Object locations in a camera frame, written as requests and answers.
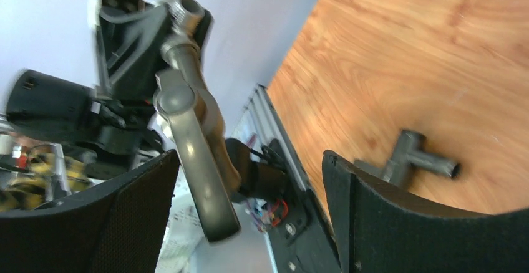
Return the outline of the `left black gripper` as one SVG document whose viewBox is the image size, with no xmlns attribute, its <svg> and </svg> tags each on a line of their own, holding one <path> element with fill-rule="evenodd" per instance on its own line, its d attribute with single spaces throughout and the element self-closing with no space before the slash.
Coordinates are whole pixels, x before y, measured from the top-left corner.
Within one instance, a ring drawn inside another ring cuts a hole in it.
<svg viewBox="0 0 529 273">
<path fill-rule="evenodd" d="M 162 42 L 172 20 L 163 4 L 144 0 L 99 0 L 95 51 L 98 98 L 146 100 L 157 88 L 155 74 L 165 66 Z"/>
</svg>

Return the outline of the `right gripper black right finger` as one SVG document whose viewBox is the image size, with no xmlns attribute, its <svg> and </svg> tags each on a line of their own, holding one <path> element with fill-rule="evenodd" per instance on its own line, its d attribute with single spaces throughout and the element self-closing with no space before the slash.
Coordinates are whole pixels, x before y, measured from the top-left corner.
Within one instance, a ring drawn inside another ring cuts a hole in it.
<svg viewBox="0 0 529 273">
<path fill-rule="evenodd" d="M 527 272 L 528 210 L 490 215 L 409 193 L 326 150 L 322 174 L 343 272 Z"/>
</svg>

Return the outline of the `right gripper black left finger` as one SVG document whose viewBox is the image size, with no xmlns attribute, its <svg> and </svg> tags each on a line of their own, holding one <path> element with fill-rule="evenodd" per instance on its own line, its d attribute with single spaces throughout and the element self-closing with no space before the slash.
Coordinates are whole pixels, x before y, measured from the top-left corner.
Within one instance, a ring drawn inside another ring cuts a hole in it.
<svg viewBox="0 0 529 273">
<path fill-rule="evenodd" d="M 1 214 L 2 272 L 154 272 L 179 159 L 173 150 L 32 211 Z"/>
</svg>

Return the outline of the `grey faucet with lever handle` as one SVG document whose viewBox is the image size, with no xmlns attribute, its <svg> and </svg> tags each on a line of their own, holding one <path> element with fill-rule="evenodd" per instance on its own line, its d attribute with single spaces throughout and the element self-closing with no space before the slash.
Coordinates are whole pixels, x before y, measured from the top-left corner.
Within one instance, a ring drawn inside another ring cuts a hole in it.
<svg viewBox="0 0 529 273">
<path fill-rule="evenodd" d="M 224 120 L 203 79 L 197 47 L 166 42 L 161 53 L 170 69 L 157 74 L 155 109 L 176 145 L 205 237 L 222 241 L 240 230 L 230 198 L 241 186 Z"/>
</svg>

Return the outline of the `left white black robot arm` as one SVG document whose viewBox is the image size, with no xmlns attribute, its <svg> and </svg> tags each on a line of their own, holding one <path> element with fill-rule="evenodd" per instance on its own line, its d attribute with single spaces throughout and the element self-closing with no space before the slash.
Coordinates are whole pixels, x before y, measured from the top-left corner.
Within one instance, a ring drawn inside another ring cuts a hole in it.
<svg viewBox="0 0 529 273">
<path fill-rule="evenodd" d="M 8 96 L 6 119 L 25 136 L 88 153 L 85 174 L 109 180 L 132 169 L 141 151 L 163 151 L 149 123 L 171 21 L 165 7 L 144 0 L 100 0 L 96 16 L 98 85 L 25 70 Z"/>
</svg>

